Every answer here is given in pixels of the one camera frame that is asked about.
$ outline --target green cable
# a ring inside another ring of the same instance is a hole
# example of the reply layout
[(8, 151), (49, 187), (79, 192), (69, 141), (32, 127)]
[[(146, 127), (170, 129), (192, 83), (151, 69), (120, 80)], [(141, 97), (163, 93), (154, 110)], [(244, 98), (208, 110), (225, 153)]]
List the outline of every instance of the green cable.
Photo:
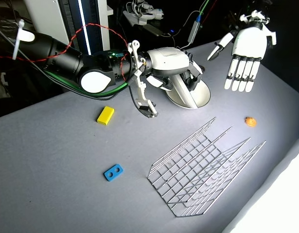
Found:
[(48, 73), (52, 78), (59, 81), (59, 83), (62, 83), (62, 84), (68, 86), (69, 88), (71, 88), (75, 91), (81, 92), (82, 94), (85, 94), (85, 95), (91, 96), (91, 97), (106, 97), (106, 96), (109, 96), (109, 95), (114, 95), (114, 94), (116, 94), (117, 92), (119, 92), (121, 89), (125, 88), (128, 85), (127, 83), (123, 83), (120, 86), (117, 86), (116, 88), (114, 88), (110, 91), (106, 91), (106, 92), (103, 92), (103, 93), (92, 94), (90, 92), (82, 90), (78, 86), (75, 86), (75, 85), (71, 84), (70, 82), (66, 81), (64, 78), (62, 78), (62, 77), (60, 77), (56, 74), (53, 74), (53, 73), (48, 72), (48, 71), (46, 71), (46, 73)]
[(210, 0), (207, 0), (207, 2), (206, 2), (206, 4), (204, 4), (204, 6), (203, 6), (203, 8), (201, 9), (201, 11), (200, 11), (200, 16), (202, 15), (202, 13), (203, 13), (203, 11), (204, 11), (204, 8), (206, 8), (206, 6), (208, 5), (208, 2), (209, 2)]

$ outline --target yellow block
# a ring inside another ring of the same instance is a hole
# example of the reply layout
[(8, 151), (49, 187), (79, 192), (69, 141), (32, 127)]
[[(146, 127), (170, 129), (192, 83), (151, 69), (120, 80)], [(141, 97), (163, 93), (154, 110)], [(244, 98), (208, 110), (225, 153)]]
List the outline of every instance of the yellow block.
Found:
[(105, 106), (99, 118), (97, 118), (97, 122), (103, 125), (107, 125), (111, 116), (114, 114), (115, 109)]

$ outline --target white robotic device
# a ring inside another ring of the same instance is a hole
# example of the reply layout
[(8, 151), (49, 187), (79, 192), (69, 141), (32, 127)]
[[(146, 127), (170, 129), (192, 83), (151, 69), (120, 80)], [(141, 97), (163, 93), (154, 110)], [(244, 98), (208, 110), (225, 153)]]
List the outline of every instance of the white robotic device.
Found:
[(161, 9), (154, 9), (154, 7), (148, 4), (145, 0), (133, 0), (128, 2), (131, 4), (132, 11), (129, 12), (128, 8), (123, 12), (124, 16), (127, 18), (131, 26), (146, 25), (148, 20), (152, 19), (163, 19), (163, 11)]
[(276, 33), (271, 32), (266, 24), (270, 19), (261, 11), (254, 10), (251, 15), (240, 16), (240, 21), (247, 24), (245, 29), (231, 31), (216, 44), (216, 47), (208, 56), (208, 61), (216, 58), (220, 51), (236, 36), (232, 48), (232, 62), (227, 74), (225, 89), (231, 87), (232, 91), (239, 90), (250, 92), (260, 66), (264, 58), (267, 46), (276, 45)]

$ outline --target wire rack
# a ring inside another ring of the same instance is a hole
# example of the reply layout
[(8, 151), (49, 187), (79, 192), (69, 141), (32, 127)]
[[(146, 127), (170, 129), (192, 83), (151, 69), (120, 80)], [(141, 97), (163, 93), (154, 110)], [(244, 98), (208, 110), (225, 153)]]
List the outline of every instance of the wire rack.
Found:
[(237, 153), (250, 138), (221, 152), (216, 146), (231, 128), (213, 141), (204, 133), (215, 118), (194, 132), (153, 165), (148, 180), (178, 217), (204, 214), (265, 142)]

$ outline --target white circular joint cover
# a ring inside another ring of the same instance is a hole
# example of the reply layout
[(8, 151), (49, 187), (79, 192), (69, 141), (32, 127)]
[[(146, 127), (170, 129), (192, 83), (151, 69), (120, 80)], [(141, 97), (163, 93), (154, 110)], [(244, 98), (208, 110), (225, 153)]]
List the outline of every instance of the white circular joint cover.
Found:
[(86, 73), (80, 81), (81, 87), (90, 93), (99, 93), (107, 87), (111, 78), (98, 71)]

